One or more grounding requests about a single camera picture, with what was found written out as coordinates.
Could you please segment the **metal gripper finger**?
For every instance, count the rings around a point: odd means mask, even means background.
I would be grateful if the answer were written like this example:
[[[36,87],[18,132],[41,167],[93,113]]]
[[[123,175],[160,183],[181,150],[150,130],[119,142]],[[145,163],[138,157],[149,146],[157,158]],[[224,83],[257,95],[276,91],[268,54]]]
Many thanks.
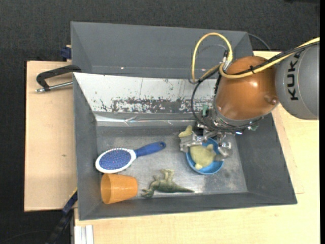
[[[232,144],[230,142],[223,142],[217,149],[218,154],[215,156],[215,161],[223,161],[233,155]]]
[[[190,134],[186,136],[180,136],[180,150],[182,152],[188,152],[192,146],[202,145],[207,142],[207,136],[197,136],[196,134]]]

